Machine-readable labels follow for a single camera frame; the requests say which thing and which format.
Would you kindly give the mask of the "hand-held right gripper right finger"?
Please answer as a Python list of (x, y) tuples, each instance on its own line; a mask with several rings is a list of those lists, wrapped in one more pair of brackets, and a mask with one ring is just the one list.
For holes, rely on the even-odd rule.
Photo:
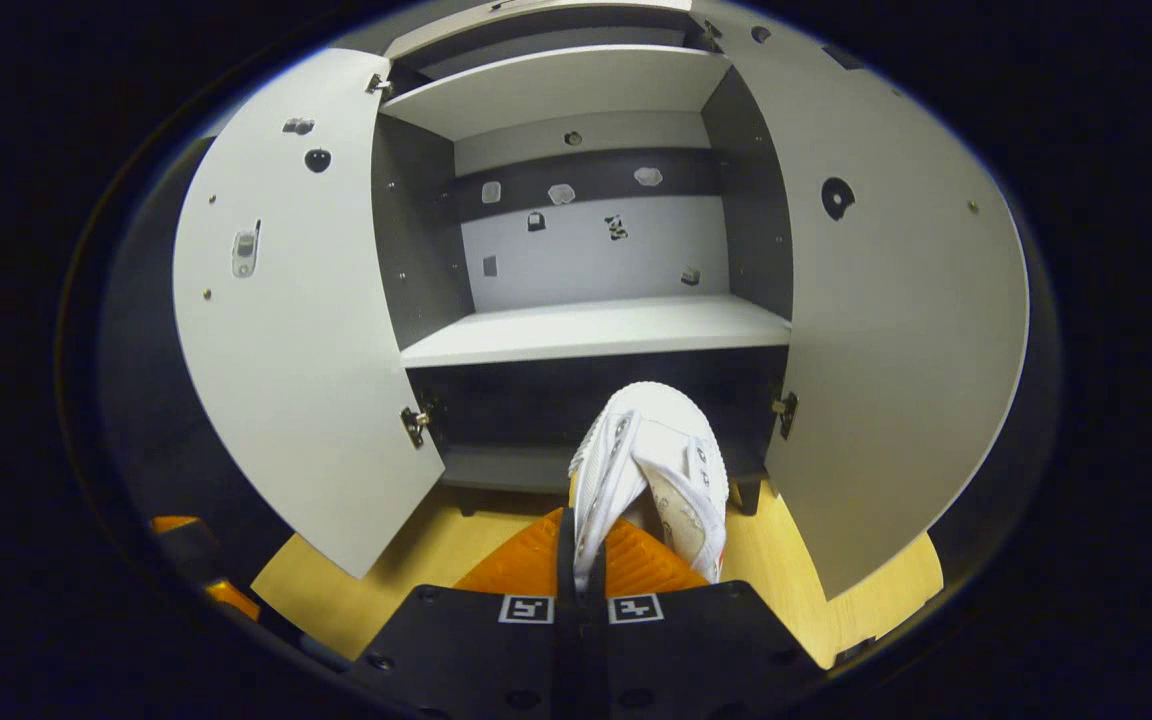
[(617, 520), (596, 561), (602, 614), (586, 632), (590, 719), (790, 717), (824, 670), (745, 579), (705, 582)]

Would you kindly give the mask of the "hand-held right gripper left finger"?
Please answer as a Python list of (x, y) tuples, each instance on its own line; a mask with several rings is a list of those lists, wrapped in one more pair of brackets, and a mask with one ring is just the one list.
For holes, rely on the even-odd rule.
[(416, 585), (353, 664), (353, 682), (410, 717), (579, 719), (582, 606), (571, 511), (541, 537), (541, 593)]

